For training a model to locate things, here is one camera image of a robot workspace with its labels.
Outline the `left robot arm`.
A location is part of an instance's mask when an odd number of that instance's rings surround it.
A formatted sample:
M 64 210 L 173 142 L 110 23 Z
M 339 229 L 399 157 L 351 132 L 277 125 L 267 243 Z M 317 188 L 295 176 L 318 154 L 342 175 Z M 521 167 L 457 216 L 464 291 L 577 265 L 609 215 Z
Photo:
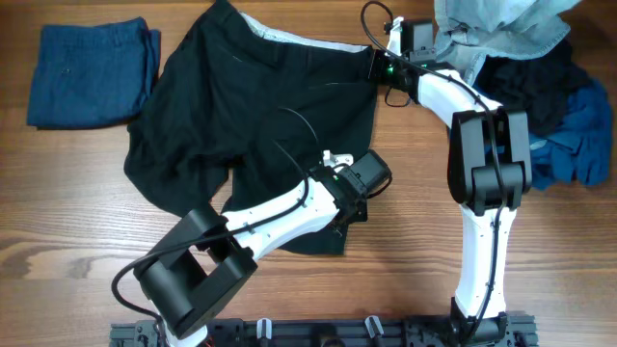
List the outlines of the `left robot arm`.
M 288 192 L 243 210 L 211 206 L 183 217 L 134 267 L 159 316 L 162 341 L 196 346 L 206 326 L 280 246 L 326 227 L 364 222 L 374 190 L 391 171 L 373 150 L 358 160 L 326 154 Z

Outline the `black shorts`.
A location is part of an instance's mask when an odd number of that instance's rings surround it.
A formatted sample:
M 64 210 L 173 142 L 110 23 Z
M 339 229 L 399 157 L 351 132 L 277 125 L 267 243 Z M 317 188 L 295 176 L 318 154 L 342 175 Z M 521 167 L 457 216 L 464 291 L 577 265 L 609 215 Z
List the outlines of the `black shorts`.
M 125 174 L 149 202 L 184 216 L 226 182 L 230 211 L 284 194 L 323 150 L 360 158 L 377 101 L 372 56 L 368 46 L 266 27 L 217 1 L 129 123 Z

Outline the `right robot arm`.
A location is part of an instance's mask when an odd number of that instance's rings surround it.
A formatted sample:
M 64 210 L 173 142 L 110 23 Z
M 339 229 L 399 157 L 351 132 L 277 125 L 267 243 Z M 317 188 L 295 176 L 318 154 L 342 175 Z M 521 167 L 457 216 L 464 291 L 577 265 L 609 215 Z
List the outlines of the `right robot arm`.
M 429 21 L 393 17 L 370 76 L 407 93 L 449 129 L 447 184 L 463 217 L 463 258 L 450 313 L 422 322 L 444 346 L 513 346 L 523 341 L 506 311 L 504 273 L 510 229 L 531 185 L 527 119 L 464 82 L 434 58 Z

